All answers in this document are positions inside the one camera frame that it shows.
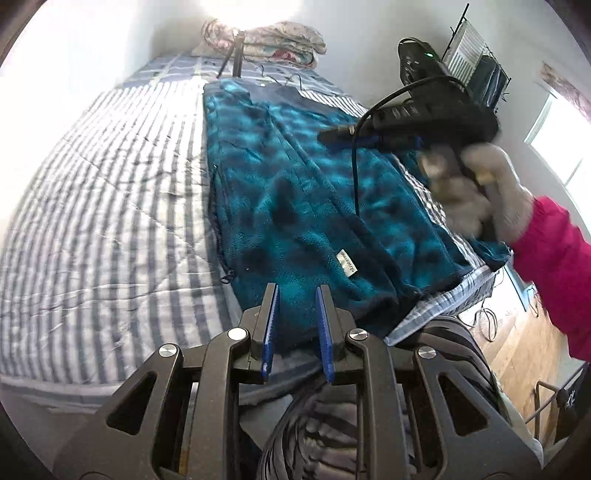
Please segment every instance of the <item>folded blanket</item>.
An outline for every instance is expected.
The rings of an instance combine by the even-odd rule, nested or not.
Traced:
[[[223,54],[234,41],[233,28],[219,20],[205,22],[202,34],[209,46]],[[318,64],[317,54],[325,52],[326,44],[315,28],[288,21],[249,30],[244,42],[247,60],[287,62],[310,69]]]
[[[280,285],[280,350],[317,336],[318,285],[383,336],[419,299],[472,270],[391,154],[359,150],[362,218],[355,215],[350,152],[317,140],[351,116],[277,84],[223,80],[206,85],[204,98],[220,260],[243,309],[260,303],[267,282]],[[507,256],[505,248],[495,265]]]

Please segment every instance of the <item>pink jacket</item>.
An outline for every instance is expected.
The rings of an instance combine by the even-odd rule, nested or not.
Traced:
[[[569,339],[570,355],[591,362],[591,245],[569,213],[546,197],[516,243],[515,269],[533,281],[552,323]]]

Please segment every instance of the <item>bed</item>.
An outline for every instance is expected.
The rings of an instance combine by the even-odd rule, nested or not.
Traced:
[[[196,346],[237,325],[208,218],[203,90],[221,64],[160,57],[102,93],[56,145],[23,195],[0,268],[0,382],[59,411],[96,410],[162,343]],[[365,108],[312,70],[245,62],[252,85],[282,83],[359,117]],[[469,264],[457,286],[423,297],[386,336],[395,344],[439,314],[490,295],[495,274],[420,179],[397,168]],[[314,349],[276,354],[258,404],[321,368]]]

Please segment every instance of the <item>clothing tag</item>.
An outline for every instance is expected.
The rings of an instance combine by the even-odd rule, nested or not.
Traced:
[[[339,253],[337,253],[336,258],[339,261],[340,266],[343,267],[343,270],[345,271],[345,275],[347,275],[347,278],[349,278],[351,275],[357,272],[357,267],[349,258],[345,250],[341,250]]]

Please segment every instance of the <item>wall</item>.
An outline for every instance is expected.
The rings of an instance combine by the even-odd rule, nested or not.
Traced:
[[[198,4],[48,0],[33,16],[0,67],[0,243],[37,167],[98,93],[197,43]]]

